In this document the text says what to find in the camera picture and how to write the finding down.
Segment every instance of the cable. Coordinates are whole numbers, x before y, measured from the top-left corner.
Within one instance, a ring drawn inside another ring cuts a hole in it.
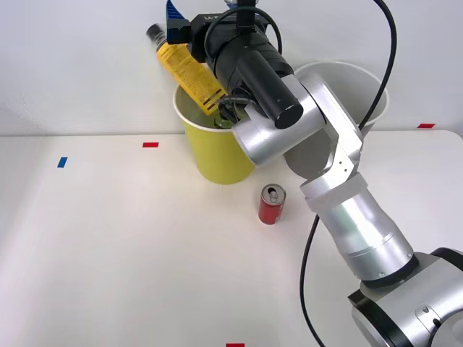
[[[214,30],[214,28],[222,20],[224,20],[228,16],[232,15],[233,13],[240,12],[240,11],[248,11],[248,12],[254,12],[254,13],[260,14],[262,17],[264,17],[270,23],[273,30],[275,31],[276,40],[278,42],[278,52],[280,54],[282,54],[283,53],[283,43],[281,41],[281,33],[280,33],[280,30],[278,29],[278,25],[276,25],[273,18],[270,17],[270,15],[267,12],[264,12],[262,9],[258,9],[257,7],[254,7],[254,6],[239,6],[239,7],[235,7],[234,9],[229,9],[228,11],[225,11],[220,16],[218,16],[218,18],[216,20],[214,20],[211,23],[211,26],[208,28],[208,31],[206,32],[205,37],[204,37],[204,51],[205,51],[206,55],[209,58],[213,58],[211,52],[209,51],[209,45],[208,44],[209,44],[209,39],[210,39],[211,33]]]
[[[394,17],[392,17],[391,11],[389,11],[389,8],[386,6],[383,0],[373,0],[373,1],[383,11],[384,15],[386,16],[386,19],[388,20],[389,27],[391,28],[391,53],[389,54],[388,66],[386,67],[386,72],[384,73],[383,81],[381,82],[381,85],[379,87],[378,94],[376,94],[375,100],[373,100],[373,103],[371,104],[370,109],[367,112],[367,115],[360,123],[359,125],[360,130],[362,130],[363,127],[367,124],[376,106],[378,105],[379,100],[381,99],[381,96],[383,96],[384,90],[386,89],[386,85],[389,81],[389,77],[391,76],[391,71],[392,71],[392,67],[394,66],[394,60],[396,58],[396,51],[397,51],[397,29],[396,29],[396,23],[394,22]]]
[[[304,314],[304,318],[305,318],[305,321],[307,322],[307,325],[309,326],[310,332],[312,333],[313,337],[317,340],[318,345],[320,345],[320,347],[325,347],[323,342],[321,342],[320,337],[318,337],[318,334],[315,331],[315,328],[313,327],[310,321],[309,314],[307,313],[307,309],[305,308],[305,298],[304,298],[305,268],[307,266],[307,258],[309,257],[310,245],[312,244],[312,240],[315,235],[315,230],[317,230],[319,221],[320,221],[320,217],[318,217],[318,215],[315,215],[312,228],[310,229],[309,239],[307,240],[307,244],[305,245],[304,257],[302,257],[301,277],[299,281],[299,295],[301,298],[302,313]]]
[[[397,29],[396,23],[394,22],[394,18],[392,17],[391,11],[386,6],[383,0],[373,0],[383,11],[386,19],[388,20],[389,27],[391,29],[391,53],[389,54],[388,65],[386,67],[386,72],[384,73],[383,81],[378,90],[378,94],[376,94],[373,103],[371,104],[370,109],[368,110],[367,114],[360,122],[359,129],[362,130],[363,127],[367,124],[368,120],[370,119],[371,115],[373,114],[376,106],[378,105],[381,96],[383,95],[384,90],[386,89],[386,85],[389,81],[389,77],[391,76],[392,67],[394,66],[394,59],[396,58],[396,50],[397,50]],[[304,281],[305,281],[305,268],[307,267],[307,259],[309,257],[310,246],[312,245],[312,240],[315,235],[315,231],[317,230],[318,221],[320,217],[318,215],[315,216],[313,220],[312,228],[310,229],[309,238],[305,245],[304,256],[302,257],[302,265],[301,265],[301,274],[300,274],[300,281],[299,281],[299,294],[302,306],[302,313],[304,314],[305,321],[312,333],[314,339],[316,339],[318,345],[320,347],[325,347],[323,342],[321,341],[320,337],[318,336],[315,328],[313,327],[309,315],[307,313],[307,309],[305,307],[305,298],[304,298]]]

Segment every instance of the white table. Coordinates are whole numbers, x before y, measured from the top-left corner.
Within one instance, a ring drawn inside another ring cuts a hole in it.
[[[462,159],[450,132],[373,132],[360,170],[416,250],[463,249]],[[282,158],[225,187],[181,135],[5,137],[0,166],[2,347],[315,346],[298,297],[313,214]],[[256,213],[268,183],[288,193],[275,226]],[[306,289],[327,346],[367,346],[323,226]]]

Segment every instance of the metal bracket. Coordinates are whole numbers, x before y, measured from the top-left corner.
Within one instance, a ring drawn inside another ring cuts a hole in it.
[[[304,86],[328,119],[324,129],[331,138],[331,153],[326,167],[318,177],[306,181],[301,186],[304,195],[312,199],[343,184],[355,175],[360,161],[363,136],[322,77],[313,74]]]

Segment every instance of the white paper cup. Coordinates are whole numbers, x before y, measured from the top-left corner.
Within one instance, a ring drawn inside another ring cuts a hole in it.
[[[315,61],[299,68],[294,74],[304,84],[305,79],[313,72],[326,81],[358,125],[371,107],[381,81],[368,70],[341,61]],[[384,90],[370,120],[362,129],[363,136],[385,114],[388,106],[389,94]],[[324,130],[320,130],[286,152],[284,157],[293,172],[309,179],[323,170],[329,153],[330,138]]]

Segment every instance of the soda can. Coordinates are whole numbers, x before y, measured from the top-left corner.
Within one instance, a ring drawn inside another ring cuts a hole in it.
[[[278,222],[283,210],[286,192],[278,184],[268,184],[260,194],[259,219],[265,224]]]

